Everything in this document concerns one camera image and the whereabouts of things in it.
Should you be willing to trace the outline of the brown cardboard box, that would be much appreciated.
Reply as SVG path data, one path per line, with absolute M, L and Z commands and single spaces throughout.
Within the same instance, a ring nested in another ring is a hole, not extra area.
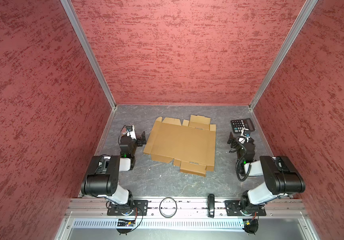
M 189 120 L 155 120 L 143 153 L 153 161 L 180 168 L 180 172 L 205 177 L 215 170 L 217 125 L 211 118 L 191 115 Z

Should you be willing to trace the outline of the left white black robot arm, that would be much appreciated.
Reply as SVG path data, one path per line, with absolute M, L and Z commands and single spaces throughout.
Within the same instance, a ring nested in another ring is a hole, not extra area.
M 147 143 L 145 132 L 139 138 L 133 135 L 134 131 L 127 130 L 119 138 L 120 155 L 92 157 L 80 187 L 84 196 L 104 198 L 126 215 L 135 210 L 135 205 L 131 191 L 119 185 L 119 173 L 134 169 L 136 149 Z

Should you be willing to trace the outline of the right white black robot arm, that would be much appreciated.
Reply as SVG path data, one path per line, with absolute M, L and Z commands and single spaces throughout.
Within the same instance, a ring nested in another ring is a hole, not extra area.
M 237 154 L 236 174 L 240 182 L 249 177 L 264 177 L 264 182 L 242 193 L 235 203 L 227 202 L 228 214 L 251 216 L 262 212 L 266 203 L 281 197 L 303 193 L 306 184 L 291 160 L 286 156 L 261 156 L 255 160 L 255 144 L 249 131 L 235 137 L 230 134 L 230 153 Z

